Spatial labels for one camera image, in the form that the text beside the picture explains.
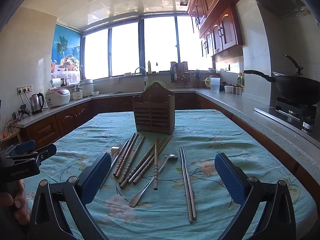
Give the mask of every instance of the power outlet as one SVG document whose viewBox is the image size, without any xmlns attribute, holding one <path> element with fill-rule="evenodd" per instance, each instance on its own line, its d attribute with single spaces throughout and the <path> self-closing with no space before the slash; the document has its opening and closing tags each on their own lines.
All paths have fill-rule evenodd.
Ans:
<svg viewBox="0 0 320 240">
<path fill-rule="evenodd" d="M 32 90 L 33 90 L 32 85 L 27 85 L 27 86 L 23 86 L 23 87 L 17 87 L 18 95 L 24 94 L 24 93 L 27 93 L 27 92 L 31 92 Z"/>
</svg>

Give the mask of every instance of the metal bolt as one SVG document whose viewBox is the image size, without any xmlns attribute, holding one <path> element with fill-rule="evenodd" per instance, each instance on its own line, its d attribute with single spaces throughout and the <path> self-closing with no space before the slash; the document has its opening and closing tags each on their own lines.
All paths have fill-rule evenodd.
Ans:
<svg viewBox="0 0 320 240">
<path fill-rule="evenodd" d="M 258 181 L 258 178 L 255 177 L 255 176 L 250 176 L 250 177 L 249 177 L 249 180 L 250 180 L 251 182 L 253 182 L 253 183 L 256 183 L 256 182 Z"/>
<path fill-rule="evenodd" d="M 284 181 L 284 180 L 279 180 L 279 184 L 281 185 L 281 186 L 286 186 L 287 184 L 286 184 L 286 182 Z"/>
<path fill-rule="evenodd" d="M 40 182 L 40 185 L 41 186 L 45 186 L 47 184 L 47 181 L 44 179 L 44 180 L 41 180 L 41 182 Z"/>
<path fill-rule="evenodd" d="M 72 177 L 69 178 L 69 182 L 70 182 L 70 183 L 73 183 L 73 182 L 75 182 L 77 179 L 78 179 L 78 178 L 77 178 L 76 176 L 72 176 Z"/>
</svg>

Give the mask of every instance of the fingernail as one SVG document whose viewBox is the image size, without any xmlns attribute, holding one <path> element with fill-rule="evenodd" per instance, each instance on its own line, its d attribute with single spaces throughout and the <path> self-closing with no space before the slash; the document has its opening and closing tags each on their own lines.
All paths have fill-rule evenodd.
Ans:
<svg viewBox="0 0 320 240">
<path fill-rule="evenodd" d="M 21 202 L 19 200 L 16 200 L 14 204 L 16 205 L 17 208 L 21 207 Z"/>
</svg>

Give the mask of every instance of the black frying pan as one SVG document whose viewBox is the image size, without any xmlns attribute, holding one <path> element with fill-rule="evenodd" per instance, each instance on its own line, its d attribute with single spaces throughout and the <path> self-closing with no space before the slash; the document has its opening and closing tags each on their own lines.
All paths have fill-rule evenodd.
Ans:
<svg viewBox="0 0 320 240">
<path fill-rule="evenodd" d="M 280 93 L 289 101 L 307 106 L 320 101 L 320 82 L 301 76 L 278 75 L 270 77 L 256 70 L 245 70 L 245 74 L 255 74 L 269 82 L 275 82 Z"/>
</svg>

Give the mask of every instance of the spoon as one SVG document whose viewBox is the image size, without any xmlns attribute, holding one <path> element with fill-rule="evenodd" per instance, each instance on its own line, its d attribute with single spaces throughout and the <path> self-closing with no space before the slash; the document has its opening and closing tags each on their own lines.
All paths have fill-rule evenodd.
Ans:
<svg viewBox="0 0 320 240">
<path fill-rule="evenodd" d="M 161 166 L 161 168 L 159 169 L 158 173 L 160 173 L 160 171 L 162 170 L 162 168 L 165 166 L 165 164 L 167 163 L 167 161 L 171 158 L 177 159 L 178 157 L 174 154 L 168 154 L 165 155 L 165 161 L 164 164 Z M 151 180 L 149 180 L 149 182 L 132 198 L 132 200 L 130 200 L 129 202 L 129 206 L 134 207 L 136 206 L 136 204 L 138 203 L 139 199 L 142 197 L 142 194 L 145 192 L 145 190 L 147 189 L 147 187 L 151 184 L 151 182 L 153 181 L 153 179 L 155 178 L 155 176 L 153 176 L 151 178 Z"/>
</svg>

